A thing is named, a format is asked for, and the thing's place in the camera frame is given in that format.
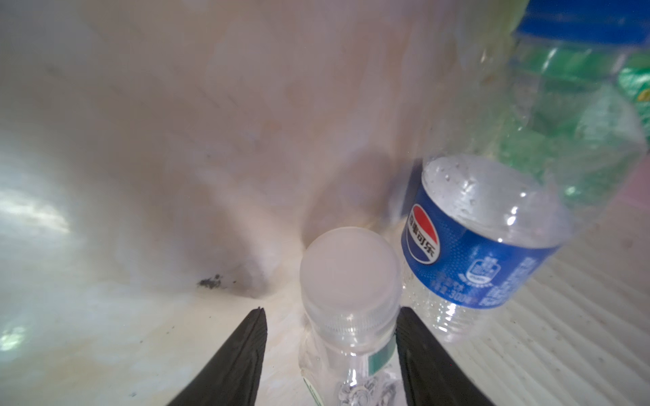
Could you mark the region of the clear bottle green band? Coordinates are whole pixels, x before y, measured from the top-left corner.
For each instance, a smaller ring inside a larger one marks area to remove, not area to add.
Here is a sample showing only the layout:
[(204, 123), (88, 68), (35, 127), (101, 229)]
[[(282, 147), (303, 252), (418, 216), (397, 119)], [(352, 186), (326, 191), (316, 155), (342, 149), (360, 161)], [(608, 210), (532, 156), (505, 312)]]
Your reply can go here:
[(300, 266), (308, 323), (299, 366), (317, 405), (403, 405), (395, 328), (402, 282), (391, 245), (365, 228), (315, 239)]

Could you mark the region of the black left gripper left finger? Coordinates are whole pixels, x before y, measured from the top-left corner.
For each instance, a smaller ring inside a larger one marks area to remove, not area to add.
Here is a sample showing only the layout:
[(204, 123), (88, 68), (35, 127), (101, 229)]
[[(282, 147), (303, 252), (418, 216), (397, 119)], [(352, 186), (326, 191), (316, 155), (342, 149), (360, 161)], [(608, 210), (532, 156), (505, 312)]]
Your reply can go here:
[(211, 360), (169, 405), (255, 404), (266, 344), (266, 312), (257, 308), (248, 313)]

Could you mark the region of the white bin pink liner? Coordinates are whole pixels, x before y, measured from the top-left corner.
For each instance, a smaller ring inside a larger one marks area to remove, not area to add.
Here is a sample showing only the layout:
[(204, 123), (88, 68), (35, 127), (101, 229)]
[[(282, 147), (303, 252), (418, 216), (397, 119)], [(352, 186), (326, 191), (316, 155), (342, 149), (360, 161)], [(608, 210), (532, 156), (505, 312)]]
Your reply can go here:
[(498, 405), (648, 404), (648, 211), (611, 205), (449, 352)]

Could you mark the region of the green bottle at back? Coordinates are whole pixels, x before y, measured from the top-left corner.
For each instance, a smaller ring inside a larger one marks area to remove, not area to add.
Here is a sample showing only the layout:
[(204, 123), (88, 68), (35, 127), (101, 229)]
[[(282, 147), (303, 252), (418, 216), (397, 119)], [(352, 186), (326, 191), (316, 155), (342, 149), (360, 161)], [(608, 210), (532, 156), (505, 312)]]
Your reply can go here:
[(499, 159), (553, 183), (567, 206), (597, 206), (649, 147), (649, 57), (520, 43), (512, 67), (514, 130)]

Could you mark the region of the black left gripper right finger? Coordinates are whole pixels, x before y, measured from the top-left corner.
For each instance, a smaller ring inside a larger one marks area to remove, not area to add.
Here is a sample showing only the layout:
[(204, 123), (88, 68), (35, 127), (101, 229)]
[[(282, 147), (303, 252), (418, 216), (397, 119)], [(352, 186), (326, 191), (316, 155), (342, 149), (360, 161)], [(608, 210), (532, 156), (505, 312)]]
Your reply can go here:
[(494, 405), (410, 307), (399, 310), (396, 344), (407, 405)]

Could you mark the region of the Pocari Sweat blue bottle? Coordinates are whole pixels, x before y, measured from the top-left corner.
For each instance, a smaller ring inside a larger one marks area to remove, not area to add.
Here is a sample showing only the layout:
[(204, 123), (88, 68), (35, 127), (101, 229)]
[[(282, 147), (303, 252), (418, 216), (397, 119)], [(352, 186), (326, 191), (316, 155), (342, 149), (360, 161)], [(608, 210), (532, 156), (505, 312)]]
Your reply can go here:
[(648, 44), (646, 1), (531, 1), (495, 83), (434, 127), (401, 247), (404, 303), (437, 339), (484, 329), (643, 160), (618, 79)]

